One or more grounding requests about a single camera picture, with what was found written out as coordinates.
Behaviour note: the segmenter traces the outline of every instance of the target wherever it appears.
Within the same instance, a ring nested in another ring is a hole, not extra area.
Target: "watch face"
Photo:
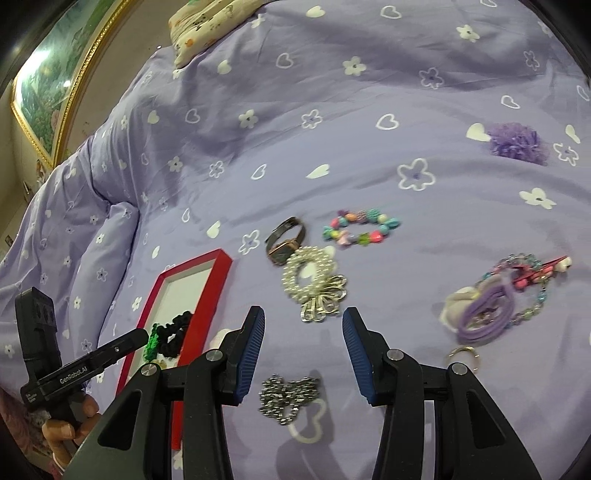
[[[282,244],[271,251],[270,257],[276,264],[285,265],[295,251],[296,247],[292,243]]]

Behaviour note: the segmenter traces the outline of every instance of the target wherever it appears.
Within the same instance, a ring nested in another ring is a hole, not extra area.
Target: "purple pom-pom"
[[[538,132],[518,123],[495,124],[488,132],[493,155],[546,165],[548,149]]]

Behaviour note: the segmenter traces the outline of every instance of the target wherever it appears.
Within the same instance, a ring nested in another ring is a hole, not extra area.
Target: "framed painting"
[[[85,75],[134,0],[78,0],[25,62],[12,87],[12,111],[44,165],[64,159],[66,119]]]

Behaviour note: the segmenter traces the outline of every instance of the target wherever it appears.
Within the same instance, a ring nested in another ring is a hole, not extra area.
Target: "pearl bracelet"
[[[316,275],[305,287],[298,285],[297,273],[304,263],[316,264]],[[283,269],[283,288],[297,303],[301,304],[303,322],[321,322],[327,315],[339,312],[339,302],[345,298],[347,279],[343,275],[332,276],[335,267],[330,256],[318,247],[300,247],[287,260]]]

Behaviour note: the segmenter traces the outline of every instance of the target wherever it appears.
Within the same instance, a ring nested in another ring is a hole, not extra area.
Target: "purple hair tie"
[[[501,312],[487,325],[477,329],[468,329],[475,316],[493,308],[498,300],[504,300]],[[515,309],[515,297],[510,285],[498,284],[487,288],[480,297],[473,301],[462,314],[457,327],[457,335],[461,342],[479,342],[491,340],[500,335],[511,321]]]
[[[493,155],[546,165],[548,149],[532,128],[518,123],[495,124],[488,134]]]

